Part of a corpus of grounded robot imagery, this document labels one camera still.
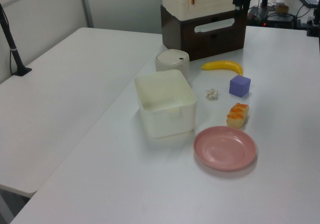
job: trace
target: white wall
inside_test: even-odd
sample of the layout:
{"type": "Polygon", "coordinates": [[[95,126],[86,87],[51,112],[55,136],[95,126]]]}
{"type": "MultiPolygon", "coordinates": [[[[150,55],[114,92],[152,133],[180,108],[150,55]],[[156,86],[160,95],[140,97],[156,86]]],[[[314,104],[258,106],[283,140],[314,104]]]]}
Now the white wall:
{"type": "MultiPolygon", "coordinates": [[[[19,0],[4,11],[27,66],[78,28],[87,27],[82,0],[19,0]]],[[[10,77],[9,46],[0,30],[0,83],[10,77]]]]}
{"type": "Polygon", "coordinates": [[[162,0],[87,0],[95,28],[161,33],[162,0]]]}

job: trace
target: purple cube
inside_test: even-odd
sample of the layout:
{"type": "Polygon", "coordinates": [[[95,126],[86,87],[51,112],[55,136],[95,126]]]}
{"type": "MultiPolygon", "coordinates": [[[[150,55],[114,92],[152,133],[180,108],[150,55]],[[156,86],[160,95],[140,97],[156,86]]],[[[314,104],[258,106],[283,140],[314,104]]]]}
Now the purple cube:
{"type": "Polygon", "coordinates": [[[242,98],[249,92],[251,79],[237,75],[230,80],[229,93],[242,98]]]}

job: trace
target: dark brown box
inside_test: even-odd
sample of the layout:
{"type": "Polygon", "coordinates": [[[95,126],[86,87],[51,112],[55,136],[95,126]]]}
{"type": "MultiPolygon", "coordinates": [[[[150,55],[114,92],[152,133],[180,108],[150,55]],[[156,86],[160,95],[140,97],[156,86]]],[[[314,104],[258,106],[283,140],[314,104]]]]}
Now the dark brown box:
{"type": "Polygon", "coordinates": [[[244,47],[247,14],[236,16],[229,11],[200,18],[180,21],[161,5],[162,42],[168,49],[187,52],[190,61],[226,53],[244,47]],[[208,32],[195,32],[195,27],[234,18],[230,27],[208,32]]]}

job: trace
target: plate rim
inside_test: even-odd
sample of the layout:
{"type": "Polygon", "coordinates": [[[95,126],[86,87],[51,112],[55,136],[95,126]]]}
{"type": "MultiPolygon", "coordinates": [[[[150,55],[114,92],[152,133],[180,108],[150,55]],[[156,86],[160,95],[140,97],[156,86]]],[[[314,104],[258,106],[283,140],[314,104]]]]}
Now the plate rim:
{"type": "Polygon", "coordinates": [[[207,166],[209,166],[210,168],[213,168],[215,170],[219,170],[219,171],[236,171],[236,170],[240,170],[240,169],[243,169],[245,167],[247,167],[254,159],[255,157],[257,156],[257,146],[256,146],[256,143],[254,142],[254,140],[252,139],[252,137],[250,137],[250,135],[248,135],[247,133],[245,133],[244,131],[240,130],[240,129],[237,129],[237,128],[233,128],[233,127],[228,127],[228,126],[212,126],[212,127],[208,127],[208,128],[205,128],[203,129],[202,131],[200,131],[195,139],[194,139],[194,142],[193,142],[193,150],[194,150],[194,153],[195,155],[204,163],[206,164],[207,166]],[[253,155],[252,157],[250,157],[248,159],[248,161],[246,161],[244,164],[240,165],[239,167],[234,167],[234,168],[231,168],[231,167],[226,167],[226,166],[222,166],[222,167],[217,167],[216,165],[212,165],[211,163],[208,163],[206,160],[202,159],[199,154],[197,153],[197,149],[196,149],[196,146],[198,144],[197,142],[197,138],[201,135],[201,133],[204,133],[204,132],[207,132],[208,130],[210,129],[225,129],[225,130],[228,130],[228,131],[232,131],[234,133],[240,133],[241,135],[244,135],[246,136],[250,142],[252,143],[252,146],[253,146],[253,155]]]}

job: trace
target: pink plate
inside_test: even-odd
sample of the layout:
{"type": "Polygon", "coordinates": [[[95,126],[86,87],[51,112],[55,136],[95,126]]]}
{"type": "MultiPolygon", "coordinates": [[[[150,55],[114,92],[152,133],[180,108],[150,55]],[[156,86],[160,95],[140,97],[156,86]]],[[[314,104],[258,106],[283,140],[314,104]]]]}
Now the pink plate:
{"type": "Polygon", "coordinates": [[[256,156],[252,138],[239,129],[227,126],[204,129],[196,136],[193,148],[205,164],[222,171],[244,168],[256,156]]]}

